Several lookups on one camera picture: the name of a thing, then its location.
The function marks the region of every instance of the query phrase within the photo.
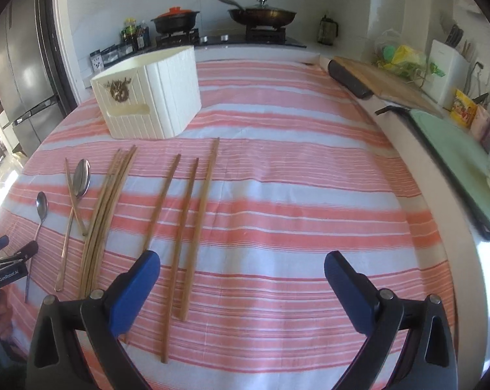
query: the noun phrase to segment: red and white tablecloth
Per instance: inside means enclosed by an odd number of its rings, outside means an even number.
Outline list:
[[[174,156],[182,159],[155,227],[160,278],[130,332],[127,351],[155,389],[330,389],[363,343],[323,272],[340,250],[378,288],[400,297],[439,294],[451,325],[454,302],[446,254],[404,162],[355,100],[318,66],[218,61],[197,65],[203,108],[187,130],[163,141],[114,140],[94,99],[44,141],[0,211],[11,253],[30,241],[44,191],[49,214],[25,280],[9,288],[15,337],[28,350],[43,297],[54,293],[71,209],[64,160],[88,159],[91,186],[80,202],[89,220],[118,148],[138,146],[108,236],[99,286],[126,271],[141,250]],[[171,328],[170,363],[160,348],[179,211],[192,162],[200,157],[187,219],[173,315],[178,315],[189,241],[212,140],[220,150],[210,186],[191,311]],[[83,238],[74,223],[65,289],[74,299]],[[378,388],[396,362],[397,337]],[[106,378],[82,337],[94,376]]]

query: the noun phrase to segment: refrigerator handle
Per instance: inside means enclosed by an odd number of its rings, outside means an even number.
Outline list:
[[[12,2],[8,4],[8,29],[12,29]]]

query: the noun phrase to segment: refrigerator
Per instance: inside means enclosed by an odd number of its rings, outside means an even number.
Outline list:
[[[1,13],[0,101],[28,157],[77,106],[57,45],[52,0],[11,0]]]

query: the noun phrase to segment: green cutting board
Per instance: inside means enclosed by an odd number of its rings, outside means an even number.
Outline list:
[[[490,230],[490,188],[486,183],[488,155],[472,136],[448,120],[410,110],[415,126],[436,152],[440,164],[475,216]]]

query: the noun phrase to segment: white container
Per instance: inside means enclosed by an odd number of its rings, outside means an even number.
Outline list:
[[[456,89],[463,90],[469,62],[451,46],[433,40],[423,91],[444,109],[450,110]]]
[[[131,57],[95,76],[92,88],[117,139],[173,138],[202,106],[193,46]]]

